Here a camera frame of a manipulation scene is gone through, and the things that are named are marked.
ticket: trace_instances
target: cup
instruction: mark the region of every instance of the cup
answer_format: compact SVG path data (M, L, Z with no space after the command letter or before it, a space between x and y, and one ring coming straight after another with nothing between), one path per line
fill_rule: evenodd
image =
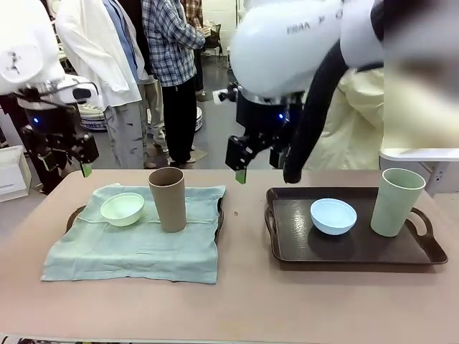
M373 210L372 229L383 237L395 237L425 187L425 179L415 172L390 168L382 173Z
M175 167L164 167L148 177L151 194L164 231L176 233L186 226L185 178Z

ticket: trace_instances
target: light green bowl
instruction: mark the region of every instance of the light green bowl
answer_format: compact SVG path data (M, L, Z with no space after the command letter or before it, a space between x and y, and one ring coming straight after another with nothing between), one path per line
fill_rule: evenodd
M120 193L105 201L100 213L113 226L129 226L140 219L144 204L143 197L138 193Z

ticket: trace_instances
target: gray pants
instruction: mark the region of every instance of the gray pants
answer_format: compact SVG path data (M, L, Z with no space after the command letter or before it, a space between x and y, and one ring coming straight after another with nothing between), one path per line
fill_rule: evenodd
M104 111L115 162L124 169L143 169L147 161L145 88L138 86L142 101L107 107Z
M151 112L151 128L153 129L153 141L163 149L167 148L166 136L164 135L163 91L159 81L145 86L146 102Z

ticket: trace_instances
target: brown cup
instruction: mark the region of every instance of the brown cup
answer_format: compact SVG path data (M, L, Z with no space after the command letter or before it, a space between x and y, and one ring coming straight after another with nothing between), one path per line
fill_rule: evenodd
M185 178L175 167L164 167L148 177L159 221L164 231L176 233L186 226Z

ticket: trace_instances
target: plaid shirt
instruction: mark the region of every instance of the plaid shirt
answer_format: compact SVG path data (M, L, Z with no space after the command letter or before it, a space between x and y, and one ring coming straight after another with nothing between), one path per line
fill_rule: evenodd
M195 29L202 29L204 20L202 18L202 0L180 0L185 8L185 16L188 24Z
M142 0L143 28L153 74L161 86L181 85L196 74L192 49L204 36L188 25L179 0Z

